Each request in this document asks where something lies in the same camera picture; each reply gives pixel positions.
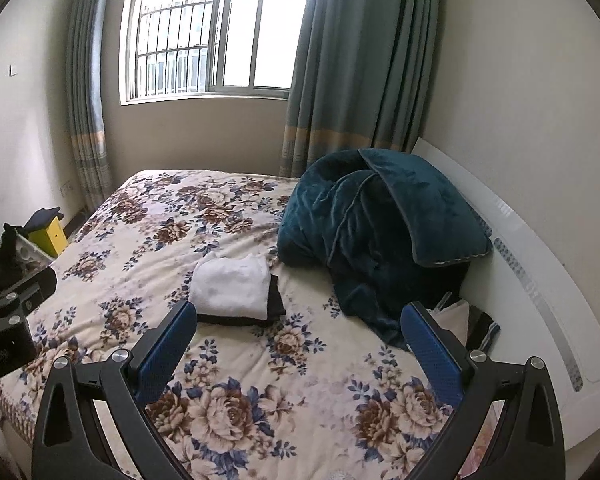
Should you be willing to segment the white garment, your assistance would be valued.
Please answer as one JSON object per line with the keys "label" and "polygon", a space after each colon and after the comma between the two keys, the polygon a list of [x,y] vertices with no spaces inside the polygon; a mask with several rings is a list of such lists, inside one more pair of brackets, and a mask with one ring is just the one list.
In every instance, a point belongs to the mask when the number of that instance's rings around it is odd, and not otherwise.
{"label": "white garment", "polygon": [[270,283],[271,272],[262,256],[209,254],[193,270],[188,300],[203,315],[265,321]]}

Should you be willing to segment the black garment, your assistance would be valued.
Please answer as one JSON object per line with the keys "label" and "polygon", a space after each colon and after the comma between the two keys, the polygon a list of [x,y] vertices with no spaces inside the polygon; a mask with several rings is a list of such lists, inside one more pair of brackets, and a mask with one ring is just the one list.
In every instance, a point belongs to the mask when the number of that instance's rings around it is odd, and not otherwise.
{"label": "black garment", "polygon": [[197,313],[199,323],[220,324],[224,326],[258,326],[270,327],[286,315],[282,296],[278,290],[278,277],[271,275],[268,286],[268,303],[266,304],[266,319],[240,318],[239,316],[216,316]]}

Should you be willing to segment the black cloth on basket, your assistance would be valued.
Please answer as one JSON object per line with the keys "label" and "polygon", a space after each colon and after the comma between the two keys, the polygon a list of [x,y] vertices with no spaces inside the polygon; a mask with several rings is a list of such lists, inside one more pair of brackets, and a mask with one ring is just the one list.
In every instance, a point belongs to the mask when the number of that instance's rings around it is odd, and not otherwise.
{"label": "black cloth on basket", "polygon": [[0,293],[19,282],[24,275],[24,267],[18,260],[16,241],[23,234],[19,226],[5,223],[0,246]]}

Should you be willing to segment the white basket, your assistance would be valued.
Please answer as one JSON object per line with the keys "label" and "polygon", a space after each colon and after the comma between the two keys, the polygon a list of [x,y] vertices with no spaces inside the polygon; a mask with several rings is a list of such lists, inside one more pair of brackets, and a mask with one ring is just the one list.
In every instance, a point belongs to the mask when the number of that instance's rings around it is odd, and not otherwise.
{"label": "white basket", "polygon": [[16,235],[15,250],[16,263],[25,274],[41,270],[54,262],[51,256],[20,234]]}

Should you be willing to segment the yellow box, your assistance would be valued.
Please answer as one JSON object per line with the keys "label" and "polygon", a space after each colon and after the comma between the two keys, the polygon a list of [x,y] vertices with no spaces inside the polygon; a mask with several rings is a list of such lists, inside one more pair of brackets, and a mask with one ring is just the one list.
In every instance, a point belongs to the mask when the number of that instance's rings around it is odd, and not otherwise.
{"label": "yellow box", "polygon": [[57,258],[68,246],[60,222],[64,215],[59,207],[35,211],[23,227],[28,240],[52,258]]}

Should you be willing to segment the white headboard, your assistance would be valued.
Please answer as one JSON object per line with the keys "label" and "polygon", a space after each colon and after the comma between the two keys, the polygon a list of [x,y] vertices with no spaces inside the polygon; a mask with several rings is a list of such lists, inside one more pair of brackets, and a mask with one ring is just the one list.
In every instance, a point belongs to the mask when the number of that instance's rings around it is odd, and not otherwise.
{"label": "white headboard", "polygon": [[414,152],[440,170],[486,226],[493,250],[471,263],[460,294],[501,327],[495,361],[541,358],[553,382],[566,448],[600,437],[600,323],[577,284],[524,219],[425,140]]}

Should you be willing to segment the floral bed blanket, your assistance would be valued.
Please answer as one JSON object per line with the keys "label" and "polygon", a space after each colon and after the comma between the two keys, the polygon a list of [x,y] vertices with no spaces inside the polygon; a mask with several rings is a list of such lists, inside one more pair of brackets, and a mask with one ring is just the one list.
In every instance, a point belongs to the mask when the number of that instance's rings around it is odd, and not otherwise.
{"label": "floral bed blanket", "polygon": [[271,326],[200,324],[147,415],[193,479],[404,479],[451,418],[410,352],[342,312],[322,266],[279,261],[296,184],[260,174],[144,170],[56,259],[29,318],[34,359],[0,379],[26,442],[54,362],[132,347],[188,297],[196,266],[265,258],[284,313]]}

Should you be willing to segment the teal plush blanket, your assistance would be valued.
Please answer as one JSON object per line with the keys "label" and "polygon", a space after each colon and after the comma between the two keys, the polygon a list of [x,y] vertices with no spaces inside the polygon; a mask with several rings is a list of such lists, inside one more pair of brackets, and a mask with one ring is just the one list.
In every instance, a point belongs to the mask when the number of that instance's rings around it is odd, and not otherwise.
{"label": "teal plush blanket", "polygon": [[342,313],[405,349],[403,308],[432,309],[457,295],[471,261],[492,244],[462,194],[425,159],[359,148],[323,156],[302,174],[277,252],[286,266],[326,269]]}

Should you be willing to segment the left teal curtain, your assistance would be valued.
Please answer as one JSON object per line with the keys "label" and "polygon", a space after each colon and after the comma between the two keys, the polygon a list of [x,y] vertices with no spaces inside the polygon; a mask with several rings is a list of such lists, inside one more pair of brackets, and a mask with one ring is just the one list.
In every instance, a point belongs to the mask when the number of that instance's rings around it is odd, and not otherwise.
{"label": "left teal curtain", "polygon": [[102,112],[102,32],[108,0],[72,0],[66,51],[69,132],[86,209],[112,193]]}

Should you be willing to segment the teal curtain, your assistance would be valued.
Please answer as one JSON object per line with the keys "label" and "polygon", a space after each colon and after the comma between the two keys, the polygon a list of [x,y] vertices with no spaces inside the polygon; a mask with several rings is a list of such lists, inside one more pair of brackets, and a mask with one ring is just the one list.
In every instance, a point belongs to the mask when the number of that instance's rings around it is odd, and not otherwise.
{"label": "teal curtain", "polygon": [[306,0],[279,172],[351,148],[408,153],[422,130],[441,0]]}
{"label": "teal curtain", "polygon": [[108,0],[72,0],[66,51],[69,132],[86,209],[112,193],[102,112],[102,32]]}

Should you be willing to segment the window with bars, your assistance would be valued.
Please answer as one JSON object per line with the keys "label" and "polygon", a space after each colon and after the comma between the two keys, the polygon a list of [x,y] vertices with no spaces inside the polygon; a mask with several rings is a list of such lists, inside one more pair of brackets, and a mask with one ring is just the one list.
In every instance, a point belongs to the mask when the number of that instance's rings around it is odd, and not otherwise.
{"label": "window with bars", "polygon": [[120,100],[285,99],[306,0],[124,0]]}

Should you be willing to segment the right teal curtain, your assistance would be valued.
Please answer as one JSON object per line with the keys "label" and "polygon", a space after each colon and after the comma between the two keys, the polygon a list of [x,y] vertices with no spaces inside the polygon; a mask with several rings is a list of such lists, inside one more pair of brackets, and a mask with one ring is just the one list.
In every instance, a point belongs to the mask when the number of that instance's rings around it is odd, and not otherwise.
{"label": "right teal curtain", "polygon": [[422,130],[441,0],[306,0],[279,172],[351,148],[408,153]]}

